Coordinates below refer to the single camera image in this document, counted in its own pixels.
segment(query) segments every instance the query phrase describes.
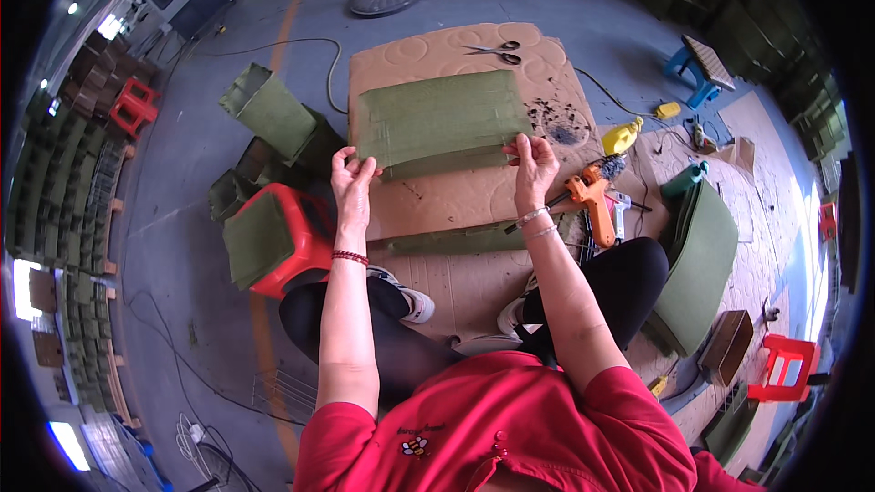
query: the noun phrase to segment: gray floor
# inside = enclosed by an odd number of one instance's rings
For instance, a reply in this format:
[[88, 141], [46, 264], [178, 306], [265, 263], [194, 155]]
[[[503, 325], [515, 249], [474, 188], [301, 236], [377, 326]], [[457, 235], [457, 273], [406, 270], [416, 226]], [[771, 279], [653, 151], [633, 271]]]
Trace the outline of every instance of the gray floor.
[[[691, 93], [688, 85], [659, 74], [661, 64], [681, 46], [683, 28], [654, 19], [635, 0], [422, 0], [405, 12], [376, 20], [351, 18], [344, 11], [346, 1], [302, 0], [289, 36], [329, 36], [343, 44], [333, 84], [341, 106], [351, 54], [441, 27], [483, 21], [535, 23], [544, 35], [562, 40], [575, 65], [592, 72], [632, 108], [683, 102]], [[217, 100], [249, 62], [267, 65], [271, 49], [221, 58], [200, 54], [271, 43], [289, 4], [290, 0], [237, 0], [225, 15], [227, 31], [206, 37], [193, 56], [183, 56], [160, 104], [160, 117], [146, 126], [137, 158], [126, 167], [121, 182], [127, 208], [114, 224], [112, 246], [116, 254], [124, 251], [124, 257], [117, 257], [123, 268], [124, 304], [115, 309], [113, 323], [116, 342], [128, 357], [125, 392], [130, 410], [144, 421], [143, 434], [155, 445], [160, 470], [181, 490], [201, 483], [175, 444], [179, 413], [184, 411], [192, 420], [195, 414], [185, 400], [172, 352], [157, 332], [165, 334], [155, 304], [180, 354], [228, 397], [248, 405], [258, 369], [248, 297], [230, 283], [221, 226], [209, 220], [206, 191], [235, 165], [251, 137]], [[345, 116], [332, 110], [324, 90], [333, 57], [328, 42], [290, 44], [279, 76], [299, 99], [325, 113], [335, 129], [345, 133]], [[581, 77], [581, 83], [598, 123], [628, 119], [592, 82]], [[728, 132], [716, 111], [744, 95], [749, 87], [741, 86], [699, 111], [721, 140]], [[756, 91], [778, 126], [797, 179], [804, 180], [802, 187], [810, 187], [813, 170], [801, 143], [771, 96], [761, 88]], [[797, 260], [798, 269], [788, 269], [784, 278], [791, 285], [791, 297], [794, 282], [805, 278], [804, 259]], [[276, 302], [268, 302], [276, 365], [314, 384], [315, 366], [283, 335], [276, 307]], [[180, 366], [196, 416], [218, 428], [235, 463], [262, 490], [285, 490], [283, 484], [294, 472], [274, 423], [218, 398]]]

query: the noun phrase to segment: scissors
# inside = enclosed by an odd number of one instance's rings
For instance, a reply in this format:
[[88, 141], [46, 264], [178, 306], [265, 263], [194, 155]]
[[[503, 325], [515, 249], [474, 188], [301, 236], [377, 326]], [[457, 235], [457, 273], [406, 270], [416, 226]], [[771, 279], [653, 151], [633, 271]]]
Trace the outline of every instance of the scissors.
[[513, 54], [506, 54], [506, 51], [511, 49], [519, 48], [520, 43], [517, 41], [508, 41], [501, 44], [498, 48], [488, 48], [487, 46], [465, 46], [465, 48], [476, 49], [477, 51], [465, 54], [466, 56], [476, 56], [479, 54], [497, 54], [498, 57], [501, 58], [502, 61], [506, 63], [510, 63], [511, 65], [519, 65], [522, 62], [519, 56], [514, 56]]

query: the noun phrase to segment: green bottle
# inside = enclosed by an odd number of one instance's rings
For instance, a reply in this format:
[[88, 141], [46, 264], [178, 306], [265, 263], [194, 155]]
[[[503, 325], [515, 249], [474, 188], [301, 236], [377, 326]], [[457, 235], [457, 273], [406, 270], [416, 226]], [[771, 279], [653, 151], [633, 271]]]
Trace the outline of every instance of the green bottle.
[[690, 163], [686, 169], [677, 174], [674, 179], [662, 185], [662, 197], [673, 198], [681, 195], [696, 184], [708, 172], [708, 162], [702, 160], [701, 164], [695, 163], [693, 158], [690, 158]]

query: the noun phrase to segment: red plastic stool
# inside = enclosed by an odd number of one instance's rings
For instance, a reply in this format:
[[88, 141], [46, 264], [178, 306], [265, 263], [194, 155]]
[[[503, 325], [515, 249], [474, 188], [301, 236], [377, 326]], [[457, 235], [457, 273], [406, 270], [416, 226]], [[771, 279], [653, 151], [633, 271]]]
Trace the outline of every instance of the red plastic stool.
[[836, 204], [825, 203], [820, 208], [820, 222], [817, 224], [818, 230], [821, 232], [823, 241], [830, 240], [836, 237]]
[[130, 133], [131, 137], [139, 139], [137, 128], [140, 124], [154, 122], [159, 115], [159, 110], [152, 104], [159, 97], [161, 97], [160, 93], [136, 78], [128, 78], [121, 95], [109, 110], [109, 116], [122, 129]]
[[328, 206], [324, 200], [278, 182], [271, 182], [259, 190], [237, 214], [246, 211], [252, 202], [268, 193], [277, 198], [285, 213], [295, 253], [249, 290], [282, 300], [287, 292], [298, 285], [327, 279], [334, 250], [334, 225], [328, 218]]
[[[808, 396], [808, 376], [817, 369], [817, 362], [820, 360], [820, 346], [780, 334], [767, 334], [763, 339], [763, 347], [770, 350], [765, 384], [751, 384], [747, 389], [748, 398], [760, 401], [804, 401]], [[773, 381], [774, 366], [779, 357], [783, 364], [778, 371], [777, 381]], [[787, 377], [790, 362], [797, 360], [802, 362], [802, 366], [799, 368], [796, 383], [785, 385], [784, 379]]]

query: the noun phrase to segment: woman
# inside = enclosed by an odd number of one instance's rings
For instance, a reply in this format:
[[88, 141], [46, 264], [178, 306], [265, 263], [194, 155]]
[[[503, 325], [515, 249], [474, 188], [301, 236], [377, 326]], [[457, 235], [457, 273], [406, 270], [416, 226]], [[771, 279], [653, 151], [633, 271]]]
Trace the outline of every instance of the woman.
[[[334, 155], [331, 280], [280, 308], [286, 333], [319, 363], [296, 490], [693, 489], [684, 437], [620, 351], [668, 273], [655, 242], [632, 240], [582, 272], [543, 210], [558, 171], [550, 144], [519, 135], [505, 152], [519, 166], [515, 204], [537, 287], [499, 326], [537, 355], [465, 358], [399, 323], [427, 319], [434, 303], [366, 265], [368, 183], [381, 171], [373, 158], [344, 165], [354, 151]], [[529, 335], [532, 323], [546, 324]], [[378, 406], [388, 410], [379, 422]]]

